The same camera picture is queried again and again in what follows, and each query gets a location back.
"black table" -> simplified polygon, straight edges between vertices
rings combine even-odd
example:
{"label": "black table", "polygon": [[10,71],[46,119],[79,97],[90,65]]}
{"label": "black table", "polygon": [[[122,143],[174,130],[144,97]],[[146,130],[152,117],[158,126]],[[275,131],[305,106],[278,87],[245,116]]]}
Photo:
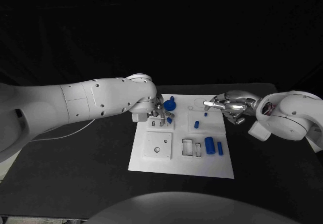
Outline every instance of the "black table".
{"label": "black table", "polygon": [[[270,84],[158,86],[162,94],[216,95],[245,90],[259,96]],[[323,167],[309,145],[247,130],[255,117],[224,120],[234,179],[128,171],[135,123],[129,112],[102,118],[67,138],[28,143],[0,185],[0,214],[86,219],[116,202],[161,191],[223,196],[258,205],[302,223],[321,222]],[[59,136],[87,122],[43,134]]]}

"white board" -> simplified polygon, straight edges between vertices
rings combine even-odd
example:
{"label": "white board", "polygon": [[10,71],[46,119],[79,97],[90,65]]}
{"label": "white board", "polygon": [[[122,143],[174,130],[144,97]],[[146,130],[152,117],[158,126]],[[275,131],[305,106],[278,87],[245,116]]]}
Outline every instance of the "white board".
{"label": "white board", "polygon": [[[148,118],[146,122],[136,124],[128,170],[233,179],[221,113],[213,108],[204,111],[201,105],[203,100],[210,100],[213,96],[162,94],[164,100],[167,100],[170,96],[174,97],[175,102],[175,109],[171,111],[174,114],[171,126],[151,126],[151,122],[155,121],[155,118]],[[198,128],[188,131],[190,128],[193,128],[196,117],[200,119]],[[161,144],[161,140],[158,140],[158,143],[151,143],[151,145],[146,146],[145,136],[146,133],[151,132],[155,132],[155,135],[171,134],[170,160],[154,159],[152,154],[148,158],[142,156],[144,151],[154,149],[157,145]],[[213,155],[206,154],[206,137],[213,138],[216,151]],[[193,156],[181,155],[183,139],[191,140]],[[223,156],[219,156],[217,153],[217,141],[221,143]],[[196,157],[196,143],[200,143],[200,158]]]}

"cable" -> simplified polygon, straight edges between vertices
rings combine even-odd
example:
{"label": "cable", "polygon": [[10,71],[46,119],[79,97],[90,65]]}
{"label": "cable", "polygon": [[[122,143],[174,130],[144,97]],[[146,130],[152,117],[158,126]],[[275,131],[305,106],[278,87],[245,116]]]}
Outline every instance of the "cable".
{"label": "cable", "polygon": [[67,134],[67,135],[64,135],[64,136],[61,136],[61,137],[50,138],[50,139],[35,139],[35,140],[33,140],[33,141],[44,141],[44,140],[61,139],[61,138],[69,137],[70,135],[76,134],[83,128],[80,128],[76,132],[73,132],[72,134]]}

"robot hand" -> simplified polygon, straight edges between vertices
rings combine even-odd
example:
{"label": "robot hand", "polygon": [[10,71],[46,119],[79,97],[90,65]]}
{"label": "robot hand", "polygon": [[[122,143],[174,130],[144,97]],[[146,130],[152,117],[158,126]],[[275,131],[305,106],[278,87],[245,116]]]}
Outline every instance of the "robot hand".
{"label": "robot hand", "polygon": [[149,113],[149,116],[157,117],[159,115],[159,126],[164,125],[164,116],[170,117],[172,119],[174,115],[164,109],[162,107],[162,96],[161,94],[157,94],[155,96],[155,104],[154,104],[154,110]]}
{"label": "robot hand", "polygon": [[246,91],[232,90],[214,96],[210,101],[204,101],[204,110],[210,107],[220,109],[227,120],[239,125],[243,123],[245,118],[242,114],[255,116],[256,102],[259,97]]}

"small blue part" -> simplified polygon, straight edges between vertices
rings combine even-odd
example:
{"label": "small blue part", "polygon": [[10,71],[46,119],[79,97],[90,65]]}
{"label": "small blue part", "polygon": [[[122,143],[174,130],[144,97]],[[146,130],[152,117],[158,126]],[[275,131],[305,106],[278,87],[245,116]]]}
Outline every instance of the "small blue part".
{"label": "small blue part", "polygon": [[171,122],[172,122],[171,118],[167,118],[167,122],[171,124]]}
{"label": "small blue part", "polygon": [[174,108],[175,108],[175,103],[174,103],[174,98],[172,98],[172,97],[170,97],[170,99],[164,101],[164,103],[162,103],[162,107],[164,107],[164,109],[165,109],[167,111],[172,111],[172,110],[174,110]]}
{"label": "small blue part", "polygon": [[221,151],[221,143],[220,143],[220,141],[217,141],[217,150],[219,150],[219,155],[223,155],[223,151]]}
{"label": "small blue part", "polygon": [[213,147],[213,138],[211,137],[204,138],[204,148],[206,148],[206,154],[213,155],[214,147]]}
{"label": "small blue part", "polygon": [[200,124],[200,122],[198,122],[198,121],[194,121],[194,125],[193,125],[193,127],[194,127],[194,128],[198,128],[198,124]]}

